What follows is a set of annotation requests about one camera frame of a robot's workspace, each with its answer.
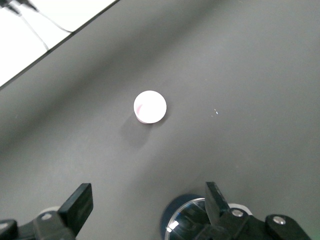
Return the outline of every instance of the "black cable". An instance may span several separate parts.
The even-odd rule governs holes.
[[[20,11],[14,7],[10,5],[10,2],[8,0],[0,0],[0,7],[1,8],[7,8],[8,10],[10,10],[11,12],[13,12],[14,14],[20,16],[21,13]]]
[[[22,20],[24,21],[24,23],[29,27],[29,29],[34,33],[34,35],[36,35],[38,37],[38,39],[42,42],[42,44],[44,45],[45,49],[47,51],[49,51],[49,47],[48,45],[45,43],[45,41],[38,35],[38,33],[34,30],[34,28],[30,25],[30,23],[22,16],[20,15],[20,17],[22,18]]]
[[[22,5],[26,5],[28,8],[36,11],[37,13],[39,13],[40,15],[42,15],[43,17],[45,17],[46,19],[48,19],[51,23],[53,23],[56,27],[58,27],[59,29],[61,29],[64,32],[67,33],[72,33],[72,31],[66,30],[65,28],[63,28],[62,26],[60,26],[59,24],[57,24],[55,21],[53,21],[51,18],[49,18],[47,15],[45,15],[43,12],[41,12],[32,2],[30,2],[29,0],[16,0],[18,3],[22,4]]]
[[[62,31],[65,31],[67,33],[72,34],[72,31],[66,30],[64,29],[62,26],[60,26],[59,24],[57,24],[55,21],[53,21],[51,18],[49,18],[48,16],[46,16],[44,13],[42,13],[41,11],[37,11],[37,13],[41,14],[43,17],[45,17],[46,19],[48,19],[51,23],[53,23],[56,27],[58,27],[59,29],[61,29]]]

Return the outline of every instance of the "gray tabletop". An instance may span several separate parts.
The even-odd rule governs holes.
[[[166,205],[215,181],[320,239],[319,76],[319,0],[121,0],[0,91],[0,217],[92,183],[79,240],[156,240]],[[156,124],[133,112],[146,90]]]

